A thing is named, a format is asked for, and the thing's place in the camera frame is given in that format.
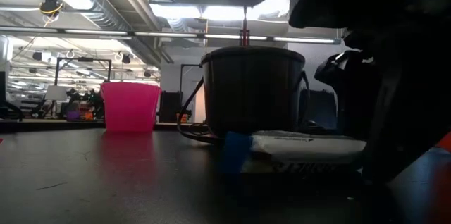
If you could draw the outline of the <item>pink plastic bucket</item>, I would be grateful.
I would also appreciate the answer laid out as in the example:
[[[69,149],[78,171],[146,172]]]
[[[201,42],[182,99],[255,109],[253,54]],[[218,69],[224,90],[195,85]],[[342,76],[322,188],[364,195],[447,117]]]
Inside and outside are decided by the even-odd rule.
[[[109,132],[151,132],[161,88],[133,82],[101,85],[105,124]]]

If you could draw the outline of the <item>black plastic bucket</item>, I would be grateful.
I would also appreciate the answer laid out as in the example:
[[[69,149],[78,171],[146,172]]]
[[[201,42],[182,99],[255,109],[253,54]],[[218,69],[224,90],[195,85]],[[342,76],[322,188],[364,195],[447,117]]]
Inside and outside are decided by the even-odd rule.
[[[188,138],[220,144],[230,132],[250,135],[262,130],[294,132],[304,120],[299,112],[301,86],[309,81],[306,59],[296,51],[269,46],[230,46],[205,54],[203,76],[187,101],[204,91],[204,135],[184,130]]]

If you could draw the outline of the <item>long ceiling light bar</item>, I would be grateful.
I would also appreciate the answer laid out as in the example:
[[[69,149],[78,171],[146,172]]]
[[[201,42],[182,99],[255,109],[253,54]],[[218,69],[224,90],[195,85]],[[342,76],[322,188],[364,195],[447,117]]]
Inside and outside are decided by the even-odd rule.
[[[117,31],[117,30],[84,30],[84,29],[65,29],[50,27],[14,27],[0,25],[0,33],[9,35],[42,35],[43,37],[52,36],[81,36],[81,37],[101,37],[107,39],[131,39],[132,37],[163,37],[163,38],[181,38],[181,39],[227,39],[238,40],[239,35],[227,34],[209,34],[209,33],[191,33],[191,32],[136,32],[136,31]],[[287,42],[301,44],[340,44],[340,39],[324,39],[309,37],[278,37],[278,36],[249,36],[250,41],[258,42]]]

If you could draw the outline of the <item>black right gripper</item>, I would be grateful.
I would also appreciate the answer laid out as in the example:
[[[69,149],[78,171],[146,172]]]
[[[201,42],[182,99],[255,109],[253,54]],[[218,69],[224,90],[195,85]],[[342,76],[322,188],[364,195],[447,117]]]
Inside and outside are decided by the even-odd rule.
[[[343,41],[384,73],[451,87],[451,0],[290,0],[294,28],[344,30]],[[451,132],[451,93],[426,90],[396,105],[381,180],[389,182]]]

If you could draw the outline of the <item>white blue Hershey's bar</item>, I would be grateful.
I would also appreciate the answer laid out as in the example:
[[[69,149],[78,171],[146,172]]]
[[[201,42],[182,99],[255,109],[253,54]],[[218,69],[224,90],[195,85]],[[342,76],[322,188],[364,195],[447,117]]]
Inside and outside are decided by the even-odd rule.
[[[264,130],[251,135],[229,132],[223,153],[228,160],[238,163],[243,163],[251,153],[277,161],[351,163],[359,158],[365,147],[365,141],[348,136]]]

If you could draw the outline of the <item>black table mat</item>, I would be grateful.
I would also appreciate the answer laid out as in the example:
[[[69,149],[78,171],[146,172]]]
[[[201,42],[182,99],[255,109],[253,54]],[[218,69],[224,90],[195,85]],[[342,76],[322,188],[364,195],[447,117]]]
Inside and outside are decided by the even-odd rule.
[[[0,224],[451,224],[451,154],[432,149],[382,186],[226,175],[177,132],[0,135]]]

